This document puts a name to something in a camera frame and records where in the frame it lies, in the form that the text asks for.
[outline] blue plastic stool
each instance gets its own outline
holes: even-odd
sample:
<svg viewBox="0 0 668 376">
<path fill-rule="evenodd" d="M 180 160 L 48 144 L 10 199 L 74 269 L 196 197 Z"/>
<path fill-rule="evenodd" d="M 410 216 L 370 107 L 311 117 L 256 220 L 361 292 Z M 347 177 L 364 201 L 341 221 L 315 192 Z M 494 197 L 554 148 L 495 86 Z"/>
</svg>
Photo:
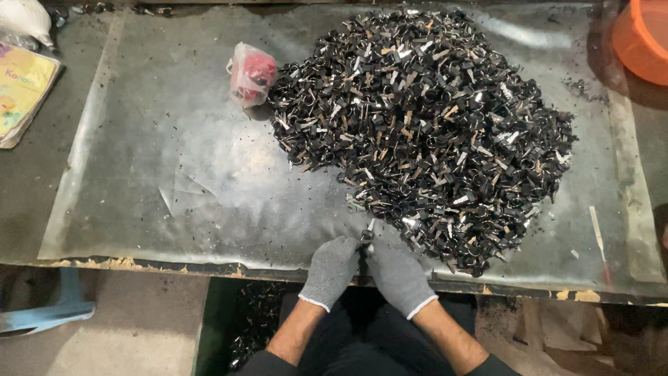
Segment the blue plastic stool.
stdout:
<svg viewBox="0 0 668 376">
<path fill-rule="evenodd" d="M 17 336 L 29 335 L 93 316 L 95 302 L 83 302 L 79 296 L 79 270 L 59 269 L 61 292 L 58 303 L 55 306 L 0 313 L 0 333 L 7 335 L 8 332 L 19 331 Z"/>
</svg>

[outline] orange container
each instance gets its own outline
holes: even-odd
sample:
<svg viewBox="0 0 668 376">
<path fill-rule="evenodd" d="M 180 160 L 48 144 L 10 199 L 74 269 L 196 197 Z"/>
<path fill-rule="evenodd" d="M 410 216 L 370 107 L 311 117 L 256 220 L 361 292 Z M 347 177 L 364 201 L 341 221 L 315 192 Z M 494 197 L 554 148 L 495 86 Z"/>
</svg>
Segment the orange container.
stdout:
<svg viewBox="0 0 668 376">
<path fill-rule="evenodd" d="M 668 0 L 631 0 L 617 17 L 612 37 L 630 71 L 668 86 Z"/>
</svg>

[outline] work glove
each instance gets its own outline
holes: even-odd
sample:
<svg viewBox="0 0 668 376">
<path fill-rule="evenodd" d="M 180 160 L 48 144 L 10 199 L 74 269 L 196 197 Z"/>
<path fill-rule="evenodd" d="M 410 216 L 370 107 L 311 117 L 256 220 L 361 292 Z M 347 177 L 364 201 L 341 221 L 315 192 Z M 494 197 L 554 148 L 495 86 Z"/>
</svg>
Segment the work glove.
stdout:
<svg viewBox="0 0 668 376">
<path fill-rule="evenodd" d="M 327 313 L 353 279 L 361 242 L 339 236 L 323 244 L 313 254 L 309 277 L 299 298 L 323 307 Z"/>
<path fill-rule="evenodd" d="M 412 252 L 374 243 L 374 251 L 366 262 L 380 293 L 408 320 L 438 299 Z"/>
</svg>

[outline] red object in plastic bag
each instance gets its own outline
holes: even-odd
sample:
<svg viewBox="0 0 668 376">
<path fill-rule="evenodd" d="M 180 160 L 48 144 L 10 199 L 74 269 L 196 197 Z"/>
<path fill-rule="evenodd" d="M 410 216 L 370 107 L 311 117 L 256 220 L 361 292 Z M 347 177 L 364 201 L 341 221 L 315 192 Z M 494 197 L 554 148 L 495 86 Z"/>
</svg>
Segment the red object in plastic bag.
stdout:
<svg viewBox="0 0 668 376">
<path fill-rule="evenodd" d="M 232 75 L 230 95 L 243 108 L 264 103 L 278 76 L 274 58 L 243 42 L 234 47 L 234 57 L 227 68 Z"/>
</svg>

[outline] table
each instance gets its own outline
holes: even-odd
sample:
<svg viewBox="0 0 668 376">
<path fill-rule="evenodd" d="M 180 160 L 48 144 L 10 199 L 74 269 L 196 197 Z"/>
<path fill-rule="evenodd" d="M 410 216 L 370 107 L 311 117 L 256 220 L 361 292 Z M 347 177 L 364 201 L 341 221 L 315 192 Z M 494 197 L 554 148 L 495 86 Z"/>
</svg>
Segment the table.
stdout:
<svg viewBox="0 0 668 376">
<path fill-rule="evenodd" d="M 493 260 L 478 279 L 422 259 L 432 286 L 665 304 L 668 285 L 630 102 L 598 76 L 619 80 L 623 72 L 609 59 L 591 61 L 606 48 L 601 36 L 613 7 L 461 6 L 496 50 L 524 68 L 523 78 L 536 79 L 548 103 L 578 114 L 574 133 L 581 141 L 555 203 L 543 203 L 521 250 L 506 254 L 507 263 Z M 336 182 L 337 167 L 289 171 L 268 114 L 243 112 L 230 100 L 225 65 L 239 41 L 280 64 L 302 60 L 318 36 L 374 9 L 216 6 L 185 8 L 170 19 L 127 9 L 72 15 L 58 35 L 67 69 L 21 144 L 2 156 L 0 173 L 16 183 L 0 183 L 10 198 L 0 204 L 0 262 L 305 280 L 317 246 L 359 236 L 371 217 L 347 205 L 350 188 Z M 582 78 L 584 90 L 567 85 L 568 78 Z M 598 213 L 609 285 L 590 206 Z M 406 247 L 390 225 L 377 224 L 376 235 Z"/>
</svg>

